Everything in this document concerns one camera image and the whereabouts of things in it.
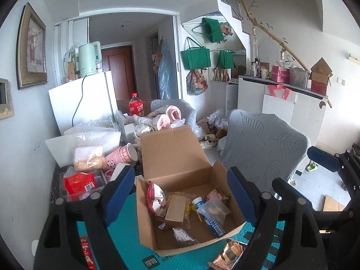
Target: blue gripper pad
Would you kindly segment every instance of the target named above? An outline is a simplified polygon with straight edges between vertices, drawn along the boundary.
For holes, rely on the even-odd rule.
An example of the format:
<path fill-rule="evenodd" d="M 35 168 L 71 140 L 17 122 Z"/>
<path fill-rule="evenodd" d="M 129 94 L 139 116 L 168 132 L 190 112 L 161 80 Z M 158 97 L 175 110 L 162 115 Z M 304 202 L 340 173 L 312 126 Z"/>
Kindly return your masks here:
<path fill-rule="evenodd" d="M 233 196 L 245 218 L 253 226 L 257 225 L 257 218 L 255 214 L 255 206 L 250 196 L 244 189 L 241 181 L 232 169 L 227 171 L 227 184 L 233 193 Z"/>
<path fill-rule="evenodd" d="M 315 161 L 316 163 L 320 164 L 331 172 L 338 172 L 341 169 L 339 161 L 335 156 L 317 147 L 311 146 L 307 150 L 307 157 L 309 157 L 311 160 Z"/>
<path fill-rule="evenodd" d="M 125 167 L 123 171 L 118 175 L 118 178 L 122 178 L 122 180 L 120 181 L 118 187 L 116 188 L 111 198 L 108 200 L 107 204 L 104 207 L 105 226 L 109 226 L 112 222 L 118 219 L 120 211 L 125 203 L 125 200 L 127 199 L 132 187 L 134 186 L 134 182 L 135 182 L 134 168 L 130 167 L 128 169 Z"/>

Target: red plastic bottle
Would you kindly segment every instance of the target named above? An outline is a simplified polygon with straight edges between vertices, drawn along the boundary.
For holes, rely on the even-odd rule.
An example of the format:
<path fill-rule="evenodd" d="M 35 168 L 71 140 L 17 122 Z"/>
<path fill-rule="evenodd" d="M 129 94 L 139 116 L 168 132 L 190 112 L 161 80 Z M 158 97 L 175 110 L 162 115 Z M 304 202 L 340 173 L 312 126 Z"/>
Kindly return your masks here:
<path fill-rule="evenodd" d="M 144 114 L 143 101 L 137 97 L 137 93 L 133 93 L 133 98 L 129 102 L 130 114 L 140 117 Z"/>

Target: teal mat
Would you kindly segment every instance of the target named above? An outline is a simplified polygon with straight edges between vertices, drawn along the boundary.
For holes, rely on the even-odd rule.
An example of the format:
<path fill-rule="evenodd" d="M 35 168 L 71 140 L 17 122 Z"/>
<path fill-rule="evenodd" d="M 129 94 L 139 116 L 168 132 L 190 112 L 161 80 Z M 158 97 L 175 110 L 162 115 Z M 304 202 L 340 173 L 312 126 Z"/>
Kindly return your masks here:
<path fill-rule="evenodd" d="M 78 222 L 77 226 L 80 237 L 86 236 L 84 222 Z M 283 223 L 279 222 L 278 228 L 283 229 Z M 222 240 L 187 253 L 159 257 L 153 250 L 139 243 L 136 193 L 129 195 L 126 199 L 119 218 L 108 227 L 108 231 L 129 270 L 207 270 L 209 269 L 207 263 L 212 262 L 226 244 L 226 241 Z M 246 223 L 232 238 L 247 244 L 248 240 L 244 238 L 244 234 L 253 231 L 254 227 Z M 273 243 L 272 245 L 279 248 L 280 244 Z M 268 254 L 268 260 L 274 262 L 275 256 Z"/>

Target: green tote bag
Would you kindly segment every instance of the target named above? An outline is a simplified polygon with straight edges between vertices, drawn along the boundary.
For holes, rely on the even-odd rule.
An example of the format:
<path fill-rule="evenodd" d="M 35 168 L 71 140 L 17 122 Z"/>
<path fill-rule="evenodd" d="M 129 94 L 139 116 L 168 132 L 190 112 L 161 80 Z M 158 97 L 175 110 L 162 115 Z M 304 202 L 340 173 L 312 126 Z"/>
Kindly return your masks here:
<path fill-rule="evenodd" d="M 186 70 L 204 69 L 211 66 L 210 50 L 199 45 L 190 37 L 186 38 L 189 48 L 181 52 L 182 62 Z M 190 47 L 189 40 L 199 47 Z"/>
<path fill-rule="evenodd" d="M 196 29 L 198 27 L 204 27 L 205 33 L 194 31 L 194 29 Z M 224 35 L 220 28 L 220 23 L 216 19 L 203 17 L 202 23 L 199 26 L 194 27 L 192 29 L 192 31 L 195 33 L 203 34 L 203 35 L 207 36 L 209 41 L 213 42 L 213 43 L 224 40 Z"/>
<path fill-rule="evenodd" d="M 231 51 L 220 51 L 216 66 L 223 69 L 234 68 L 233 53 Z"/>

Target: brown door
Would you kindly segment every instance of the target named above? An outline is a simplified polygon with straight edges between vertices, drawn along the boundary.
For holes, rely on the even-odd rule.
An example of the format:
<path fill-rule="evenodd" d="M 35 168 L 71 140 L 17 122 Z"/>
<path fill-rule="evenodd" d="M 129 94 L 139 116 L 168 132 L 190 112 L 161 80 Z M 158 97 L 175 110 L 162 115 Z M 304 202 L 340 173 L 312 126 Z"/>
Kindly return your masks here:
<path fill-rule="evenodd" d="M 130 100 L 136 91 L 131 46 L 106 48 L 101 50 L 103 68 L 111 71 L 116 100 Z"/>

